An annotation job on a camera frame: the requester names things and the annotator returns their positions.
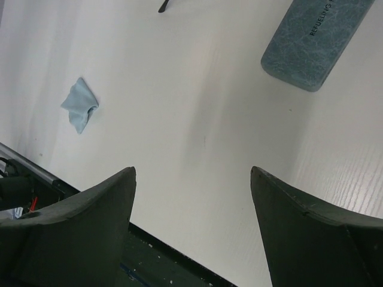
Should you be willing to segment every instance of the red wire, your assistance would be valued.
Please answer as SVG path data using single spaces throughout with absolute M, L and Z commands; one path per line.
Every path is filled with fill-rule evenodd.
M 29 209 L 29 211 L 35 210 L 37 199 L 38 199 L 38 197 L 35 197 L 35 199 L 32 201 L 31 208 Z

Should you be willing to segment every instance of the marbled case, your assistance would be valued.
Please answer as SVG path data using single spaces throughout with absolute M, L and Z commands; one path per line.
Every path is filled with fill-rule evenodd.
M 261 64 L 307 91 L 323 85 L 374 0 L 294 0 Z

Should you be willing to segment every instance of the white table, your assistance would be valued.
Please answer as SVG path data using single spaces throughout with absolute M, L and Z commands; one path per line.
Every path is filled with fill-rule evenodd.
M 270 286 L 250 192 L 260 166 L 383 217 L 383 2 L 317 93 L 260 58 L 291 0 L 5 2 L 0 139 L 84 190 L 137 168 L 132 222 L 239 286 Z M 59 106 L 99 100 L 82 135 Z

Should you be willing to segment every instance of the small fabric piece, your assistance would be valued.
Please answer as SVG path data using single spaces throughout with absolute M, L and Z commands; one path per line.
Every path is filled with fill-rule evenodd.
M 69 112 L 69 122 L 80 135 L 90 116 L 98 108 L 98 102 L 82 78 L 71 87 L 71 92 L 61 107 Z

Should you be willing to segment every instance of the black stick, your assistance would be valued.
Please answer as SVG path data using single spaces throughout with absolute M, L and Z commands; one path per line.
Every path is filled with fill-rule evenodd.
M 164 13 L 165 10 L 166 10 L 166 6 L 167 4 L 169 3 L 169 0 L 165 0 L 165 2 L 162 4 L 162 6 L 160 7 L 160 10 L 158 10 L 158 13 Z

